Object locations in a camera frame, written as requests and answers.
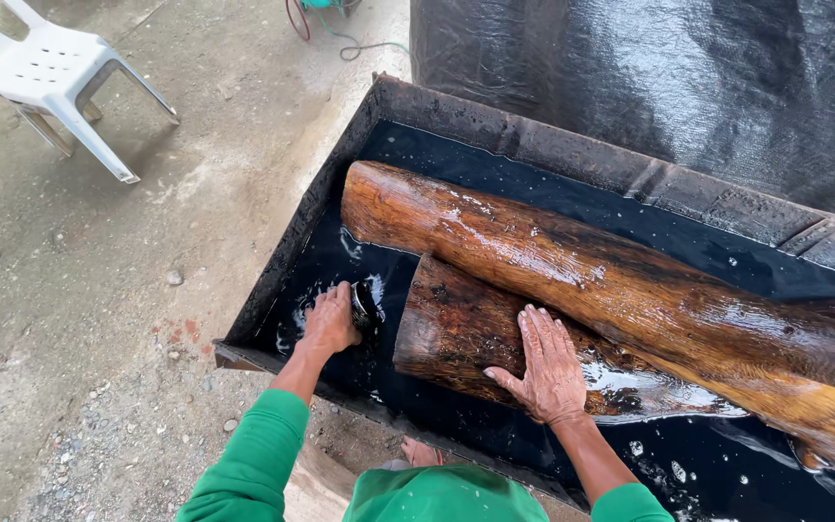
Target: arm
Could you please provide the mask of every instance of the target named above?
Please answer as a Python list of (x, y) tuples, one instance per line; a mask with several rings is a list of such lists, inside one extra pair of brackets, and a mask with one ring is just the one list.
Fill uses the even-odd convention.
[(282, 520), (282, 492), (302, 448), (317, 377), (331, 355), (360, 340), (350, 305), (350, 283), (344, 281), (305, 311), (304, 337), (244, 414), (221, 459), (199, 479), (177, 522)]
[[(553, 321), (545, 309), (537, 310), (528, 304), (518, 314), (518, 325), (527, 359), (523, 380), (501, 368), (487, 368), (485, 374), (553, 429), (582, 481), (592, 504), (593, 519), (672, 520), (618, 458), (585, 412), (582, 366), (562, 323)], [(621, 503), (627, 509), (620, 510)]]

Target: green shirt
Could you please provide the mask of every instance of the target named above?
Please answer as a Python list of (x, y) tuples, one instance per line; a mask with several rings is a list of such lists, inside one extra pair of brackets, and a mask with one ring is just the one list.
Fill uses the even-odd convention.
[[(308, 408), (295, 395), (266, 390), (244, 414), (217, 464), (199, 479), (177, 522), (276, 522), (282, 492), (302, 448)], [(345, 522), (411, 520), (547, 521), (517, 482), (471, 465), (386, 471), (371, 469), (354, 486)], [(605, 493), (594, 522), (672, 522), (642, 484)]]

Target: pebble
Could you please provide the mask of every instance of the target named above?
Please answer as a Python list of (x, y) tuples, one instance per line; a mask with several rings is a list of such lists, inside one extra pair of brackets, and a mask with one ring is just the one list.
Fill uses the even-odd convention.
[(166, 274), (166, 282), (171, 284), (172, 286), (178, 286), (183, 283), (183, 275), (182, 272), (179, 270), (170, 270), (168, 274)]

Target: metal tray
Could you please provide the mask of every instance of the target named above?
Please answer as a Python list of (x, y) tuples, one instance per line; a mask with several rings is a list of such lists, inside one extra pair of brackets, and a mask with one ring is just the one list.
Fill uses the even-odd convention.
[[(484, 105), (463, 101), (379, 75), (331, 155), (302, 197), (269, 263), (250, 292), (226, 338), (215, 340), (215, 359), (224, 368), (278, 372), (287, 356), (255, 346), (255, 338), (279, 293), (342, 187), (349, 165), (381, 122), (407, 125), (480, 148), (553, 174), (633, 198), (729, 232), (809, 264), (835, 270), (835, 216), (720, 181), (586, 136), (544, 125)], [(516, 465), (433, 426), (418, 425), (367, 394), (350, 393), (322, 380), (316, 393), (450, 450), (470, 461), (587, 510), (584, 495), (549, 474)]]

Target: concrete floor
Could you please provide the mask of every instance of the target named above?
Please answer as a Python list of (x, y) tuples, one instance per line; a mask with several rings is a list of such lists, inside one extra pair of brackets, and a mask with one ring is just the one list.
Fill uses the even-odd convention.
[[(30, 3), (106, 38), (182, 124), (112, 76), (96, 128), (142, 178), (125, 185), (85, 148), (63, 157), (0, 100), (0, 521), (172, 519), (226, 444), (225, 421), (271, 380), (215, 370), (211, 339), (372, 72), (408, 79), (407, 55), (344, 62), (346, 42), (315, 18), (303, 43), (278, 0)], [(407, 43), (406, 2), (327, 20)], [(0, 27), (22, 34), (1, 4)], [(181, 286), (166, 282), (173, 269)], [(331, 407), (316, 402), (309, 438), (351, 471), (401, 455), (400, 433)]]

